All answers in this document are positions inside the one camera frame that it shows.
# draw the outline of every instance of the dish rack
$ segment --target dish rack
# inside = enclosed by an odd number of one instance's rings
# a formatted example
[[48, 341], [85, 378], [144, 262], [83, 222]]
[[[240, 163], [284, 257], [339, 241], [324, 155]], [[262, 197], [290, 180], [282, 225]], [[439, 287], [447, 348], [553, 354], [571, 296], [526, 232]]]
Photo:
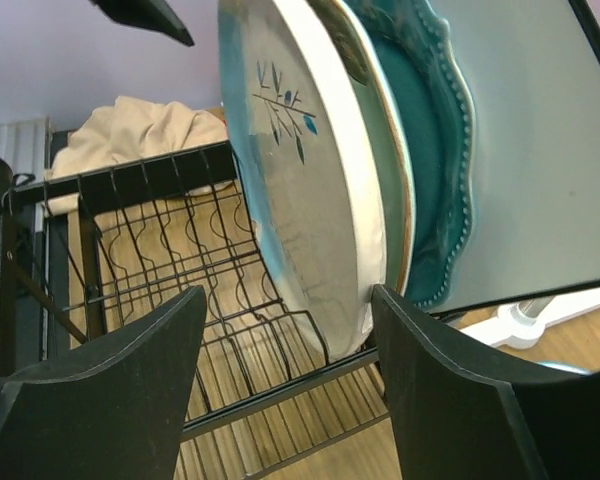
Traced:
[[[294, 316], [315, 323], [290, 312], [271, 281], [233, 155], [223, 142], [13, 187], [0, 200], [0, 375], [24, 366], [27, 348], [44, 360], [204, 286], [175, 478], [261, 478], [388, 417], [373, 346], [329, 362], [324, 341], [316, 351], [300, 334]], [[67, 196], [77, 211], [48, 215]], [[31, 237], [22, 219], [36, 211], [45, 231]], [[37, 344], [23, 346], [32, 324]]]

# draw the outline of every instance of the wire basket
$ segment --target wire basket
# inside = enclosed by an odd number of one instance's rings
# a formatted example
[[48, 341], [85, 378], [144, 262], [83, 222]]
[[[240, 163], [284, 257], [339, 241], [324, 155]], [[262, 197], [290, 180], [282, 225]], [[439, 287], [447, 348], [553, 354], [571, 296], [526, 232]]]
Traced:
[[[17, 187], [0, 209], [0, 375], [17, 366], [25, 300], [41, 306], [43, 360], [60, 327], [75, 348], [204, 286], [179, 478], [261, 477], [388, 415], [374, 348], [329, 363], [324, 341], [317, 351], [300, 333], [294, 317], [315, 323], [290, 312], [271, 281], [232, 155], [225, 142]], [[64, 233], [47, 222], [41, 256], [19, 217], [48, 214], [67, 195], [78, 209]], [[59, 262], [66, 273], [54, 276]]]

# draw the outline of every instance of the beige cloth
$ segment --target beige cloth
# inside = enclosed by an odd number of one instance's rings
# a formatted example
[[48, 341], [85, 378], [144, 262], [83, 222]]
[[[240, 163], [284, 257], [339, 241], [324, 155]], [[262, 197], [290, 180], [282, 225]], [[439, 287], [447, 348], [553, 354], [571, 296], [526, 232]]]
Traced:
[[[46, 177], [62, 178], [226, 139], [224, 123], [212, 113], [191, 110], [179, 102], [164, 105], [121, 96], [114, 106], [96, 108], [70, 135]], [[204, 187], [192, 193], [209, 191]], [[53, 199], [49, 207], [51, 215], [68, 213], [77, 209], [78, 197]]]

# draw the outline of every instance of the white metal leg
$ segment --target white metal leg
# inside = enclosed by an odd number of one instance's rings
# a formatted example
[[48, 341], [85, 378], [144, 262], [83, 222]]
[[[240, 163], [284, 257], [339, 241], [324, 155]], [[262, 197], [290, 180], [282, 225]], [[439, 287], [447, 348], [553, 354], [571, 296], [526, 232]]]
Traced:
[[536, 318], [519, 315], [518, 304], [502, 305], [494, 317], [461, 329], [492, 347], [533, 347], [545, 330], [600, 308], [600, 288], [555, 297]]

